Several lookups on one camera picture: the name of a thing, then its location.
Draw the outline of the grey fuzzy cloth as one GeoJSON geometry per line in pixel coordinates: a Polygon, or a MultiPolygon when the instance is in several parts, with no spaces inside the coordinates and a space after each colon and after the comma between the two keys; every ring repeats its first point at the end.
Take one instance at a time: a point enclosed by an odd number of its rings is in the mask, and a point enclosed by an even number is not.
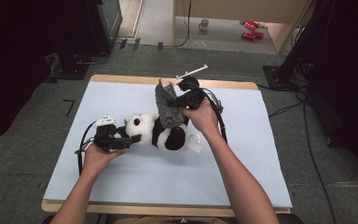
{"type": "Polygon", "coordinates": [[[155,88],[155,98],[160,122],[164,128],[174,128],[184,123],[184,116],[175,105],[177,95],[171,82],[164,86],[160,79],[155,88]]]}

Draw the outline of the panda plush toy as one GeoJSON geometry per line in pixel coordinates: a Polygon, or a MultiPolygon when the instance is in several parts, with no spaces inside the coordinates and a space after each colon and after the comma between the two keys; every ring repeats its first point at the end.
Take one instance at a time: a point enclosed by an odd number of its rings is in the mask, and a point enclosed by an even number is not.
{"type": "Polygon", "coordinates": [[[136,139],[136,146],[154,146],[165,151],[183,149],[190,149],[197,153],[202,151],[200,137],[188,133],[186,122],[173,128],[165,128],[155,113],[132,115],[126,119],[124,131],[129,138],[136,139]]]}

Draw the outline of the black metal stand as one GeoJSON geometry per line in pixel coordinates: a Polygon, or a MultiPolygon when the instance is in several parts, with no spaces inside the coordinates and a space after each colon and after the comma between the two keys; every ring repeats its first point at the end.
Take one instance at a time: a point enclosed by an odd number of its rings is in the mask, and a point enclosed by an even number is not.
{"type": "Polygon", "coordinates": [[[328,21],[326,13],[330,4],[331,0],[317,0],[308,24],[281,66],[263,66],[269,89],[275,91],[301,89],[299,79],[296,77],[297,67],[313,62],[323,48],[323,32],[328,21]]]}

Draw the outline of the person's left hand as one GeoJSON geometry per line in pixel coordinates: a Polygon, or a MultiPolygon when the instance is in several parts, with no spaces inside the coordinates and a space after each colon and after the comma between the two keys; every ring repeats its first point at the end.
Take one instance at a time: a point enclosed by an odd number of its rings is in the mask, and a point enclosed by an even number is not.
{"type": "Polygon", "coordinates": [[[120,157],[125,152],[125,149],[116,149],[113,152],[105,152],[95,144],[91,144],[85,151],[85,159],[81,175],[96,179],[109,166],[112,160],[120,157]]]}

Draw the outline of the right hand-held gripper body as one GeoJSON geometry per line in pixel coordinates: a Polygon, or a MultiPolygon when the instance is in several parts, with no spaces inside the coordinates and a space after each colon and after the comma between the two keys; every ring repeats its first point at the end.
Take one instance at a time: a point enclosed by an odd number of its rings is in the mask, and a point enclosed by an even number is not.
{"type": "Polygon", "coordinates": [[[178,86],[179,89],[184,92],[183,95],[186,98],[186,107],[189,107],[190,109],[198,109],[201,101],[205,97],[204,91],[200,88],[199,81],[193,77],[193,74],[198,73],[207,67],[208,65],[205,64],[200,68],[190,72],[186,71],[183,75],[176,77],[182,79],[182,81],[178,83],[178,86]]]}

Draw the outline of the person's right hand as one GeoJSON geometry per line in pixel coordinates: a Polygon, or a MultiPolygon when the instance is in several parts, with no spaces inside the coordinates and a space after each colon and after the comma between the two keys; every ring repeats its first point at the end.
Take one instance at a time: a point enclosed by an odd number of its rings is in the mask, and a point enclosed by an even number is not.
{"type": "Polygon", "coordinates": [[[181,112],[206,138],[219,134],[218,119],[210,102],[204,99],[198,109],[182,108],[181,112]]]}

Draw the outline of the light wooden desk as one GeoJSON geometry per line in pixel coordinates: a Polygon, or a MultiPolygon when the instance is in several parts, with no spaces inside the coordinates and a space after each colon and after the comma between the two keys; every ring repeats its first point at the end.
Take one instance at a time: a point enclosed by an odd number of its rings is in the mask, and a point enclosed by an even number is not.
{"type": "Polygon", "coordinates": [[[277,52],[306,15],[312,0],[173,0],[173,16],[262,21],[277,52]]]}

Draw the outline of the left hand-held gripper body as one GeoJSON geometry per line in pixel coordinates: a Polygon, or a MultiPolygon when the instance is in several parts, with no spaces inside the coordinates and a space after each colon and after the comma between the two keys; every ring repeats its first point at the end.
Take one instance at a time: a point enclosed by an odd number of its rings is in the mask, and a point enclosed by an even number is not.
{"type": "Polygon", "coordinates": [[[109,115],[105,115],[101,119],[98,119],[93,126],[96,128],[94,144],[105,152],[116,150],[116,120],[109,115]]]}

